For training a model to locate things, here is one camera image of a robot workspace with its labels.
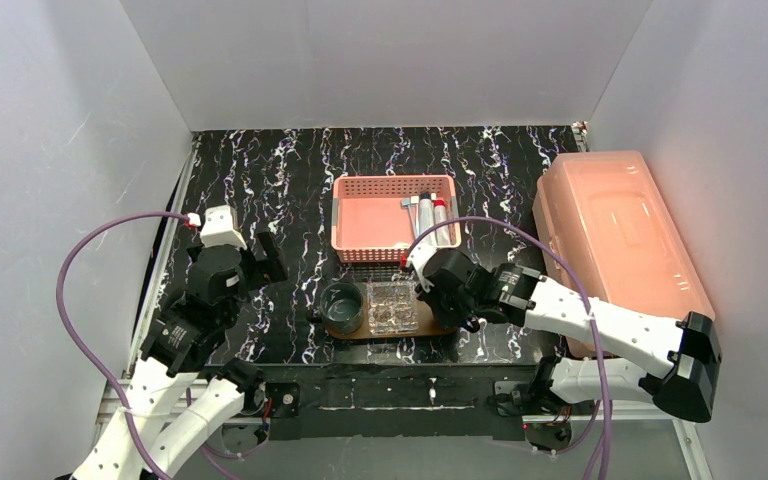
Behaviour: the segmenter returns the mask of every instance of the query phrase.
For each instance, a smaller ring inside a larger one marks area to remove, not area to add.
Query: pink plastic container
[[[638,152],[558,155],[537,181],[534,219],[540,239],[563,258],[587,293],[650,315],[714,318],[696,270]],[[544,254],[551,278],[574,288]],[[568,339],[586,357],[592,345]]]
[[[399,262],[413,242],[410,217],[402,208],[402,199],[423,192],[443,200],[449,218],[458,216],[455,181],[448,175],[338,178],[331,211],[331,246],[340,261]],[[457,227],[449,225],[454,247],[461,244]]]

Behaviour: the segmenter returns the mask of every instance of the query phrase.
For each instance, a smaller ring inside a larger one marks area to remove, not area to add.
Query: white wall
[[[192,130],[569,124],[651,0],[122,0]]]
[[[104,384],[54,305],[60,262],[91,228],[162,209],[190,134],[119,2],[0,1],[0,479],[86,456]],[[157,222],[79,257],[67,303],[124,367]]]
[[[656,0],[590,126],[643,152],[717,311],[714,476],[768,478],[768,2]]]

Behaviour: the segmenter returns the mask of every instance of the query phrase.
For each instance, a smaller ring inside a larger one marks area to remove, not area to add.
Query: pink plastic basket
[[[398,262],[413,242],[402,199],[435,193],[448,217],[458,217],[455,181],[448,175],[340,177],[334,182],[331,246],[344,263]],[[449,226],[453,247],[461,244],[457,224]]]

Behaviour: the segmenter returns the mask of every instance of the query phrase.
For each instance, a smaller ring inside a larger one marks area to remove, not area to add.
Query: black marble surface
[[[333,128],[197,134],[182,211],[228,203],[246,241],[271,230],[290,281],[254,292],[227,342],[211,358],[256,363],[527,363],[562,348],[556,335],[505,325],[445,337],[335,340],[305,321],[317,295],[339,279],[390,280],[394,266],[349,266],[330,246],[331,187],[342,175],[448,174],[461,215],[506,220],[536,236],[536,182],[558,153],[576,151],[569,127]],[[492,268],[503,261],[545,270],[536,247],[499,229],[465,225],[462,250]],[[182,285],[192,232],[178,229],[163,291]]]

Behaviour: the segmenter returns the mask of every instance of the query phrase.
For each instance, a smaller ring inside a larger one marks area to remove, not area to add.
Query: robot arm
[[[241,410],[246,394],[263,383],[263,372],[240,359],[231,360],[208,383],[207,389],[157,437],[151,458],[175,476],[210,435]],[[148,470],[140,478],[156,478]]]
[[[244,365],[228,367],[224,376],[210,383],[216,390],[210,398],[199,398],[197,405],[188,409],[190,413],[181,415],[160,433],[166,417],[213,351],[225,341],[225,330],[236,324],[243,302],[250,300],[249,291],[287,279],[269,233],[258,234],[266,253],[265,259],[258,260],[239,234],[230,207],[210,208],[205,217],[200,232],[202,245],[188,249],[193,263],[183,295],[164,306],[152,321],[127,392],[130,413],[143,444],[150,450],[157,441],[174,447],[160,456],[166,448],[153,451],[152,458],[163,462],[159,466],[175,471],[216,429],[211,418],[224,421],[242,409],[244,391],[257,376]],[[125,423],[125,412],[120,409],[72,478],[132,479],[139,478],[143,468]]]
[[[578,293],[536,270],[503,263],[488,271],[455,249],[426,244],[411,252],[407,265],[419,277],[419,299],[444,328],[475,331],[484,318],[593,339]],[[722,353],[710,318],[695,312],[656,317],[598,298],[590,303],[605,350],[623,357],[606,361],[615,398],[651,401],[689,421],[711,419]],[[529,393],[563,403],[599,399],[596,362],[546,358]]]
[[[167,366],[154,358],[138,360],[128,389],[134,424],[143,444],[154,443],[175,402],[198,376],[198,372],[166,375]],[[139,478],[143,460],[137,452],[122,408],[116,411],[107,429],[87,459],[72,474],[77,480]]]

